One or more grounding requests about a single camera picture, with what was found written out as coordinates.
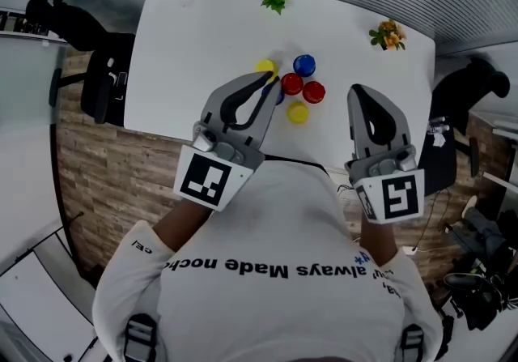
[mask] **shoe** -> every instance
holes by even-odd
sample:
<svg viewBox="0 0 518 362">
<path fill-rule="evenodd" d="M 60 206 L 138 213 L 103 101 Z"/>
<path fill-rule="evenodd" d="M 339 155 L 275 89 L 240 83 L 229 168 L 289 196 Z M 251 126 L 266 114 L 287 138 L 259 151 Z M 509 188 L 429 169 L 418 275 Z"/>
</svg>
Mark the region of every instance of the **shoe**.
<svg viewBox="0 0 518 362">
<path fill-rule="evenodd" d="M 461 217 L 464 218 L 464 215 L 466 215 L 466 212 L 469 208 L 474 208 L 475 205 L 477 205 L 478 197 L 477 195 L 472 196 L 470 199 L 468 199 L 468 202 L 466 203 L 466 206 L 464 207 L 464 210 L 462 211 Z"/>
<path fill-rule="evenodd" d="M 453 230 L 453 227 L 461 228 L 462 225 L 464 225 L 462 223 L 462 221 L 457 221 L 457 222 L 455 222 L 454 224 L 451 224 L 451 225 L 450 224 L 445 224 L 444 225 L 444 232 L 446 232 L 448 234 L 450 231 Z"/>
</svg>

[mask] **yellow cup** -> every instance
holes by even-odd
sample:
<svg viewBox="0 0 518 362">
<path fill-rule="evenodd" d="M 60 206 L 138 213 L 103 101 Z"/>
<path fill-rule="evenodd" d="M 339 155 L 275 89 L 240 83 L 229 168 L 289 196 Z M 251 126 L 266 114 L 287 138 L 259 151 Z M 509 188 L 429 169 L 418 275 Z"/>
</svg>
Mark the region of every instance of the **yellow cup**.
<svg viewBox="0 0 518 362">
<path fill-rule="evenodd" d="M 290 107 L 288 107 L 288 110 L 286 111 L 286 115 L 292 123 L 301 125 L 309 118 L 309 109 L 302 101 L 296 101 L 295 103 L 290 104 Z"/>
<path fill-rule="evenodd" d="M 256 65 L 256 72 L 258 71 L 273 71 L 274 74 L 268 79 L 266 82 L 271 83 L 272 80 L 277 77 L 278 75 L 278 67 L 277 64 L 275 64 L 272 60 L 260 60 Z"/>
</svg>

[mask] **yellow flower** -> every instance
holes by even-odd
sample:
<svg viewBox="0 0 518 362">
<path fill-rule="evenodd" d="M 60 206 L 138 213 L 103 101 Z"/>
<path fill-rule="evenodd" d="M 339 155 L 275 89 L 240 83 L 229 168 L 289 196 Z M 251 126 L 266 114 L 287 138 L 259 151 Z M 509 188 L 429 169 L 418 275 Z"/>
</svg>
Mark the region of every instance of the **yellow flower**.
<svg viewBox="0 0 518 362">
<path fill-rule="evenodd" d="M 385 44 L 387 49 L 395 49 L 396 44 L 399 44 L 399 36 L 396 34 L 390 34 L 390 36 L 384 36 Z"/>
<path fill-rule="evenodd" d="M 385 31 L 395 30 L 396 23 L 394 21 L 385 21 L 380 23 L 380 28 L 383 28 Z"/>
<path fill-rule="evenodd" d="M 397 25 L 397 34 L 402 40 L 406 39 L 405 31 L 403 31 L 403 27 L 400 24 Z"/>
</svg>

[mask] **white sleeve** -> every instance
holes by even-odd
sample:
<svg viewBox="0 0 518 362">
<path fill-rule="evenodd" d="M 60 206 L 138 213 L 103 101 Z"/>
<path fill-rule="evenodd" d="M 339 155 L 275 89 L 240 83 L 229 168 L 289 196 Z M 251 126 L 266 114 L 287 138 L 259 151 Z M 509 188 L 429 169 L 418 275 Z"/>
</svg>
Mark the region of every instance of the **white sleeve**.
<svg viewBox="0 0 518 362">
<path fill-rule="evenodd" d="M 405 303 L 413 322 L 424 333 L 424 354 L 422 361 L 432 362 L 443 341 L 443 324 L 431 304 L 428 292 L 414 262 L 400 249 L 392 260 L 381 267 Z"/>
<path fill-rule="evenodd" d="M 97 286 L 92 316 L 97 337 L 113 360 L 124 360 L 124 331 L 142 292 L 173 255 L 147 221 L 125 235 Z"/>
</svg>

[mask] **white table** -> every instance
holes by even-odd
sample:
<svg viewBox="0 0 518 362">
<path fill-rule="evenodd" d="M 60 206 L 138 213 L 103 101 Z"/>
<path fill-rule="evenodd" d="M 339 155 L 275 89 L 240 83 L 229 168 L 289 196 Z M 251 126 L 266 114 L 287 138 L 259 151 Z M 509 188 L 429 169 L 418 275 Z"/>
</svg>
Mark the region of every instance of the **white table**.
<svg viewBox="0 0 518 362">
<path fill-rule="evenodd" d="M 418 155 L 425 137 L 434 74 L 435 43 L 405 27 L 406 51 L 370 44 L 369 29 L 387 19 L 335 0 L 290 0 L 278 15 L 262 0 L 146 0 L 133 56 L 125 106 L 125 127 L 192 139 L 209 94 L 275 60 L 282 76 L 300 54 L 316 59 L 313 78 L 325 86 L 310 118 L 294 125 L 287 96 L 272 117 L 264 153 L 343 168 L 351 159 L 347 92 L 354 83 L 383 92 L 405 113 Z M 250 113 L 248 104 L 238 112 Z"/>
</svg>

